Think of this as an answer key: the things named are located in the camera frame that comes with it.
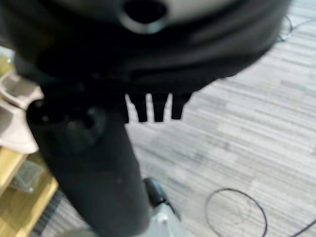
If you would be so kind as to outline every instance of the wooden shelf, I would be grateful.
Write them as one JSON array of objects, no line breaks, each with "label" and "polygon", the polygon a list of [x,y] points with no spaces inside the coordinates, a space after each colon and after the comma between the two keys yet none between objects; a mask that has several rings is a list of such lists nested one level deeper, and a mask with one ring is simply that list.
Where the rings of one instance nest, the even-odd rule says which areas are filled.
[{"label": "wooden shelf", "polygon": [[0,148],[0,197],[22,166],[26,157],[27,155],[7,148]]},{"label": "wooden shelf", "polygon": [[0,236],[27,237],[40,218],[58,184],[50,175],[38,153],[28,158],[45,167],[34,193],[26,194],[8,188],[0,197]]},{"label": "wooden shelf", "polygon": [[14,69],[13,64],[8,63],[9,57],[4,52],[2,52],[4,50],[7,52],[7,54],[11,54],[11,56],[13,54],[12,51],[8,49],[0,48],[0,76]]}]

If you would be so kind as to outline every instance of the screw hole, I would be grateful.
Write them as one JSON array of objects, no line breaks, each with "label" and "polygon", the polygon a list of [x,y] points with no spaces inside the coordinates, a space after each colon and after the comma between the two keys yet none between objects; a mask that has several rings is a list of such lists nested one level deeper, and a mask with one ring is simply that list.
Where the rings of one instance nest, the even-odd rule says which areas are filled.
[{"label": "screw hole", "polygon": [[167,7],[155,0],[130,0],[124,5],[124,11],[140,24],[150,24],[167,15]]}]

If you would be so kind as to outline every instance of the gray carpet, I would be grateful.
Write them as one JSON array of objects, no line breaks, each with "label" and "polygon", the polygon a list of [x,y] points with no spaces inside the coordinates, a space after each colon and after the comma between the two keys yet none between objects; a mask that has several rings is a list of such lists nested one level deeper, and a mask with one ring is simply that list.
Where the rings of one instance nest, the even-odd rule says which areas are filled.
[{"label": "gray carpet", "polygon": [[[316,16],[316,1],[297,0],[296,25]],[[261,237],[263,219],[231,187],[254,197],[269,221],[268,237],[288,237],[316,218],[316,24],[303,26],[236,77],[196,93],[183,121],[133,122],[128,132],[144,176],[154,176],[183,215],[190,237]],[[58,192],[35,231],[54,237],[85,226]],[[301,235],[315,237],[316,227]]]}]

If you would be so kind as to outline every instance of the black wire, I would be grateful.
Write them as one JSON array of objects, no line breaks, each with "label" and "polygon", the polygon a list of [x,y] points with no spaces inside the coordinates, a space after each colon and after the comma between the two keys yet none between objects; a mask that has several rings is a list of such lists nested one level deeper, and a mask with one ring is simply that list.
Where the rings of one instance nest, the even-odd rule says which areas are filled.
[{"label": "black wire", "polygon": [[[263,232],[263,234],[262,234],[262,237],[265,237],[266,234],[267,234],[267,232],[268,232],[268,220],[267,220],[267,216],[266,216],[265,211],[264,211],[264,209],[262,208],[262,206],[259,204],[259,202],[257,202],[254,198],[252,198],[252,197],[249,196],[248,194],[246,194],[246,193],[244,193],[244,192],[242,192],[242,191],[240,191],[240,190],[231,189],[231,188],[218,189],[218,190],[212,192],[212,193],[208,196],[208,198],[207,198],[207,200],[206,200],[206,203],[205,203],[205,217],[206,217],[206,221],[207,221],[207,224],[208,224],[208,226],[210,227],[210,229],[211,229],[218,237],[223,237],[223,236],[222,236],[220,233],[218,233],[218,232],[215,230],[215,228],[212,226],[212,224],[211,224],[211,222],[210,222],[210,219],[209,219],[209,217],[208,217],[208,211],[207,211],[207,209],[208,209],[208,205],[209,205],[210,201],[212,200],[212,198],[213,198],[216,194],[221,193],[221,192],[225,192],[225,191],[241,194],[241,195],[247,197],[248,199],[252,200],[252,201],[256,204],[256,206],[260,209],[260,211],[261,211],[261,213],[262,213],[262,215],[263,215],[263,218],[264,218],[264,220],[265,220],[264,232]],[[297,236],[299,236],[300,234],[306,232],[308,229],[310,229],[310,228],[311,228],[313,225],[315,225],[315,224],[316,224],[316,219],[313,220],[310,224],[308,224],[305,228],[301,229],[299,232],[297,232],[296,234],[294,234],[294,235],[292,235],[292,236],[290,236],[290,237],[297,237]]]},{"label": "black wire", "polygon": [[277,42],[286,42],[289,38],[291,38],[293,36],[293,33],[296,30],[298,30],[301,26],[306,25],[306,24],[310,24],[310,23],[316,23],[316,18],[314,18],[314,19],[310,19],[310,20],[304,21],[304,22],[294,26],[293,22],[291,21],[291,19],[288,16],[285,16],[285,19],[289,23],[288,33],[286,35],[284,35],[284,36],[279,35]]}]

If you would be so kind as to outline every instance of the beige object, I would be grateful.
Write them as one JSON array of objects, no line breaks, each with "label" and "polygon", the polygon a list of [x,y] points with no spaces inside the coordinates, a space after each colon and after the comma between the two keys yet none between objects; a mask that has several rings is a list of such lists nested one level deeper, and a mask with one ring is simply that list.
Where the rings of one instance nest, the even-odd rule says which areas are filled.
[{"label": "beige object", "polygon": [[15,71],[0,78],[0,94],[4,100],[24,110],[27,110],[34,100],[44,97],[36,83],[22,78]]},{"label": "beige object", "polygon": [[0,146],[30,154],[39,148],[26,123],[25,111],[0,100]]}]

